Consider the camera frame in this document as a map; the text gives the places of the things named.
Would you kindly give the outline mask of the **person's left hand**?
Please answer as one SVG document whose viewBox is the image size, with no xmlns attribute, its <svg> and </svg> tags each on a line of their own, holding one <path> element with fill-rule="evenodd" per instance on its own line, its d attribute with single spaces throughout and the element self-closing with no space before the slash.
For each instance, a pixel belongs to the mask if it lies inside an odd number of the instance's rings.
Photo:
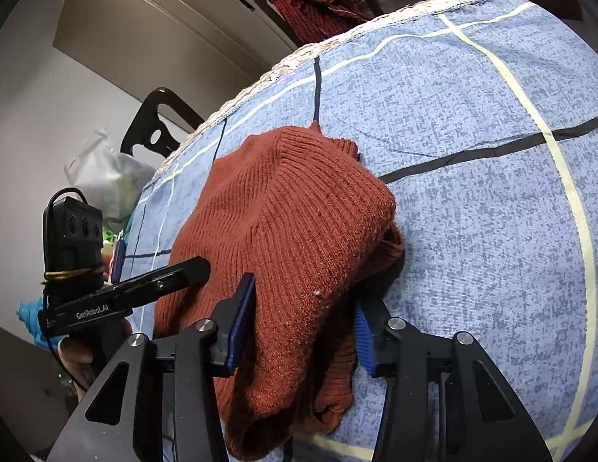
<svg viewBox="0 0 598 462">
<path fill-rule="evenodd" d="M 127 319 L 92 323 L 64 337 L 58 354 L 80 402 L 110 358 L 132 334 Z"/>
</svg>

